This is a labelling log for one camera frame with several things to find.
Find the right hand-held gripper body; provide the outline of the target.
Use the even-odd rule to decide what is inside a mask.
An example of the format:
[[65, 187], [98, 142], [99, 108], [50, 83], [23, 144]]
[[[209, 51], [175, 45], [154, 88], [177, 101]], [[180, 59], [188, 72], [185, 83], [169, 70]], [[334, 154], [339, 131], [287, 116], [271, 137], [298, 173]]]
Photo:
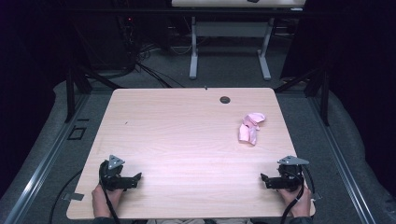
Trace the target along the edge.
[[295, 191], [304, 183], [303, 166], [309, 161], [294, 156], [286, 156], [278, 162], [279, 177], [270, 177], [268, 182], [277, 183], [281, 189]]

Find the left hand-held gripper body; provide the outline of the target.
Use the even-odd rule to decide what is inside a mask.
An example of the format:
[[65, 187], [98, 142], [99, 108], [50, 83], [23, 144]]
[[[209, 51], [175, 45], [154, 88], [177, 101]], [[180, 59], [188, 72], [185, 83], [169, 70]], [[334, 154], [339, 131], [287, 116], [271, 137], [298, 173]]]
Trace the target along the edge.
[[99, 183], [106, 189], [114, 191], [115, 189], [123, 189], [128, 182], [134, 182], [131, 177], [122, 177], [120, 175], [124, 160], [117, 156], [110, 155], [104, 160], [99, 168]]

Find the person's left hand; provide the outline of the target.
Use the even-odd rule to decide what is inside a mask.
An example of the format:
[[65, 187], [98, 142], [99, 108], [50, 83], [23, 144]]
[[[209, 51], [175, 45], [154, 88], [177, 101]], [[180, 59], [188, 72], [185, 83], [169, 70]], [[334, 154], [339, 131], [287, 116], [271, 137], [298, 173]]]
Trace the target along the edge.
[[119, 202], [121, 194], [123, 193], [122, 189], [115, 189], [114, 191], [107, 191], [107, 195], [105, 195], [102, 187], [97, 185], [95, 189], [92, 191], [92, 209], [93, 215], [95, 217], [112, 217], [110, 209], [107, 205], [107, 202], [111, 202], [113, 209], [116, 210]]

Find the person's right hand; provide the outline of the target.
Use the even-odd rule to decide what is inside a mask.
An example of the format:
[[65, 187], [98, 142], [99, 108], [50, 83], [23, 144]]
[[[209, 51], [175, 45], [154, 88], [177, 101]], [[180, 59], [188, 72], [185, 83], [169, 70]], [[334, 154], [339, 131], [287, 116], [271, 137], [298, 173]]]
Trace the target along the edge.
[[286, 205], [294, 203], [290, 209], [293, 217], [309, 217], [311, 210], [311, 191], [304, 186], [303, 194], [299, 195], [299, 190], [287, 191], [286, 189], [279, 189], [277, 191]]

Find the crumpled pink cloth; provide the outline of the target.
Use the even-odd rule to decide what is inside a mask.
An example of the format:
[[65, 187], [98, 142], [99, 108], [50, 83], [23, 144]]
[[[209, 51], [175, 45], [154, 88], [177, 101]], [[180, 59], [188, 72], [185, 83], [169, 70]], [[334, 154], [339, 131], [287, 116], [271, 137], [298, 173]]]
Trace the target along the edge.
[[262, 113], [245, 115], [239, 127], [238, 140], [255, 146], [257, 143], [257, 131], [261, 129], [260, 124], [265, 120], [266, 117]]

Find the white desk with metal legs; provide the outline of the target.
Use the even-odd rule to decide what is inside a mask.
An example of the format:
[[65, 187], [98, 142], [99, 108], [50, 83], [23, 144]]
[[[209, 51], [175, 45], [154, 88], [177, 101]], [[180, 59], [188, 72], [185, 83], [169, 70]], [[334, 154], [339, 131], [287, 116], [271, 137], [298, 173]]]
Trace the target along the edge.
[[[302, 11], [306, 0], [171, 0], [173, 7], [189, 7], [202, 9], [285, 9]], [[203, 21], [196, 16], [191, 17], [191, 67], [190, 78], [197, 78], [198, 48], [197, 38], [201, 37], [261, 37], [262, 47], [257, 51], [262, 76], [270, 80], [271, 74], [266, 61], [266, 51], [274, 28], [274, 18], [264, 21], [226, 21], [218, 19]]]

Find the silver aluminium floor rail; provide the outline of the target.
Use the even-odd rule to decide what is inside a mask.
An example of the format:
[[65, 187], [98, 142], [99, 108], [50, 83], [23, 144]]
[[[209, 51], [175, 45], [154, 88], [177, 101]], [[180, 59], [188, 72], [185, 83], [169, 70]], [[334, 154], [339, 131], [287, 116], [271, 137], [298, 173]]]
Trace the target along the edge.
[[57, 97], [49, 119], [37, 137], [28, 157], [17, 173], [6, 194], [0, 200], [0, 224], [21, 224], [37, 193], [61, 153], [67, 135], [71, 133], [77, 116], [90, 95], [78, 97], [75, 112], [67, 122], [61, 116], [61, 98]]
[[319, 123], [321, 130], [324, 132], [326, 139], [330, 145], [330, 152], [337, 171], [343, 181], [347, 194], [352, 201], [354, 208], [361, 220], [361, 224], [377, 224], [375, 218], [361, 193], [361, 188], [357, 184], [353, 174], [351, 173], [347, 161], [339, 147], [330, 126], [326, 125], [319, 114], [319, 105], [315, 98], [308, 97], [311, 110], [315, 114], [315, 119]]

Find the black metal frame stand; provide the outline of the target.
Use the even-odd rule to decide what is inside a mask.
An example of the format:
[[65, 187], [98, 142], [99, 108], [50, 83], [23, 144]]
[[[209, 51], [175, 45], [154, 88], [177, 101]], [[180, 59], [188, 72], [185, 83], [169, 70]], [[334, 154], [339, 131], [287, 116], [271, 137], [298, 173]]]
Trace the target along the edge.
[[325, 125], [328, 121], [329, 74], [327, 73], [329, 38], [321, 28], [325, 20], [300, 18], [292, 39], [281, 78], [289, 78], [276, 92], [285, 91], [301, 81], [307, 81], [304, 94], [307, 97], [320, 96], [319, 115]]
[[66, 101], [67, 101], [67, 115], [65, 122], [69, 122], [76, 114], [75, 104], [75, 88], [82, 94], [90, 94], [92, 92], [92, 85], [88, 81], [87, 76], [99, 81], [111, 90], [120, 89], [120, 85], [100, 76], [92, 69], [88, 54], [83, 47], [81, 37], [78, 33], [78, 28], [73, 19], [69, 15], [64, 16], [65, 36], [69, 44], [69, 69], [66, 74]]

